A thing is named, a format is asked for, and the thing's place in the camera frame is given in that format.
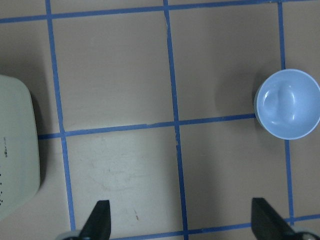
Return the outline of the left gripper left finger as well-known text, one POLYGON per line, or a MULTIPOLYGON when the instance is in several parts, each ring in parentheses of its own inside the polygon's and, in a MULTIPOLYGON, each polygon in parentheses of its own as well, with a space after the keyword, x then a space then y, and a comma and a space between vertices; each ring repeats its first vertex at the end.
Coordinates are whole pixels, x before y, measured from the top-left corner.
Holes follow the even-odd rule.
POLYGON ((109 240, 111 208, 109 200, 99 200, 81 230, 61 233, 58 240, 109 240))

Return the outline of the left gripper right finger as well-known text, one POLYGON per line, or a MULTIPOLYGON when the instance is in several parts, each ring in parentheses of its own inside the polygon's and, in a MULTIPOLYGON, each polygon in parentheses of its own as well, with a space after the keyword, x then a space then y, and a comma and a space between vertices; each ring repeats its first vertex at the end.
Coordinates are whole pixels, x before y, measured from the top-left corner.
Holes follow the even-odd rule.
POLYGON ((262 197, 251 200, 251 230, 257 240, 318 240, 307 230, 295 230, 262 197))

